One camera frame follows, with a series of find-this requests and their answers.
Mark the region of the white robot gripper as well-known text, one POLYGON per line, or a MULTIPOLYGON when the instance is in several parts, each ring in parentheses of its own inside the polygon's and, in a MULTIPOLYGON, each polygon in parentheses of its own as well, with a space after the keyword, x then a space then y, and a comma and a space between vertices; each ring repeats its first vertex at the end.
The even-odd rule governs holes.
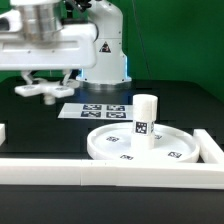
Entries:
POLYGON ((92 23, 65 25, 50 42, 33 43, 21 32, 0 31, 0 71, 20 70, 26 84, 32 85, 31 70, 63 70, 62 84, 67 86, 70 69, 96 64, 97 34, 92 23))

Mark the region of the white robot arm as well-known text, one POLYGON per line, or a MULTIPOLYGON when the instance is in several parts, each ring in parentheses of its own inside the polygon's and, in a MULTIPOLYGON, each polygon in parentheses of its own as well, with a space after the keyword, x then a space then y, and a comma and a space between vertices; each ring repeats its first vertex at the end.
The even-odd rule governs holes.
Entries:
POLYGON ((26 94, 131 83, 123 15, 108 0, 10 0, 0 15, 0 71, 19 71, 26 94))

